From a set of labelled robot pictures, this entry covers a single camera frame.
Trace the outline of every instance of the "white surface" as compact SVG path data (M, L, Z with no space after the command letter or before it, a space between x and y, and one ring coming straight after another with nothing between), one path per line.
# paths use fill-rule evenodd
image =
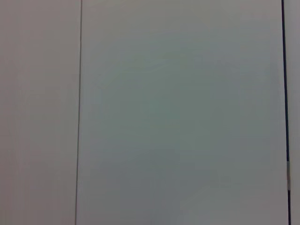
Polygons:
M292 225L300 224L300 1L285 0Z
M77 225L286 225L281 3L83 1Z
M0 224L74 225L79 0L0 1Z

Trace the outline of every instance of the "dark vertical edge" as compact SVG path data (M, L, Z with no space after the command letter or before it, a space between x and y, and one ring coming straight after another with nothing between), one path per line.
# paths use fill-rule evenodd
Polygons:
M79 85L78 85L78 125L77 125L77 162L76 162L76 190L75 190L75 225L77 224L77 195L78 195L78 161L79 161L79 125L80 125L80 94L81 94L81 61L82 61L82 27L83 27L83 0L80 1L79 24Z
M289 119L288 119L288 100L287 100L287 77L286 77L286 46L285 46L285 1L281 0L282 15L282 40L283 40L283 65L285 81L285 135L286 135L286 160L290 162L290 144L289 144ZM288 190L288 222L291 225L291 191Z

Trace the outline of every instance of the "white wall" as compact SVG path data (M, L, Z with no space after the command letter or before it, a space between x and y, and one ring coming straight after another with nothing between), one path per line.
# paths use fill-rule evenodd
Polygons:
M300 224L300 1L285 0L292 224Z
M79 0L0 1L0 224L73 225Z

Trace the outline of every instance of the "hinge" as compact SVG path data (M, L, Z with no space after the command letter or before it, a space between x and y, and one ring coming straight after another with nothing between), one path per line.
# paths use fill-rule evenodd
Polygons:
M290 162L287 161L286 162L286 178L287 178L287 190L290 191L291 190L291 167L290 167Z

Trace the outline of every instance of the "white door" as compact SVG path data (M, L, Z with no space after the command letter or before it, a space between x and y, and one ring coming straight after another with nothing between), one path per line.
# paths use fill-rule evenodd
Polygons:
M78 225L286 225L280 0L84 0Z

